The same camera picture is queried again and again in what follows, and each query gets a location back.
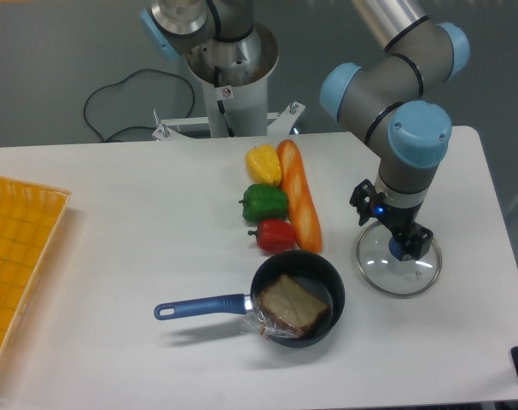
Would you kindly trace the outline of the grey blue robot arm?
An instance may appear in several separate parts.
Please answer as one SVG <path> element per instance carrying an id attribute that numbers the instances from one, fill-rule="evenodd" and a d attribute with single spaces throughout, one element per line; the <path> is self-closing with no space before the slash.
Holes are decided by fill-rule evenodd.
<path id="1" fill-rule="evenodd" d="M 386 57 L 371 69 L 335 68 L 320 102 L 380 158 L 375 182 L 352 193 L 360 221 L 376 219 L 391 232 L 395 258 L 420 260 L 433 235 L 416 216 L 451 135 L 448 114 L 422 94 L 466 65 L 469 41 L 457 26 L 431 22 L 415 1 L 354 6 Z M 184 56 L 201 81 L 214 137 L 266 133 L 266 80 L 278 51 L 271 33 L 255 22 L 251 2 L 155 1 L 140 18 L 160 53 Z"/>

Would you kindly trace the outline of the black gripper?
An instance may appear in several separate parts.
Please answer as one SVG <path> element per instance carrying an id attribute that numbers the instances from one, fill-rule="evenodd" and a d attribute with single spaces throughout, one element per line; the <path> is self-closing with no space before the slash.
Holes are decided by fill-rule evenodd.
<path id="1" fill-rule="evenodd" d="M 396 243 L 402 243 L 402 261 L 419 261 L 428 253 L 434 238 L 432 231 L 416 223 L 424 199 L 424 190 L 405 194 L 374 187 L 365 179 L 354 188 L 349 203 L 356 208 L 360 226 L 374 216 L 392 233 Z"/>

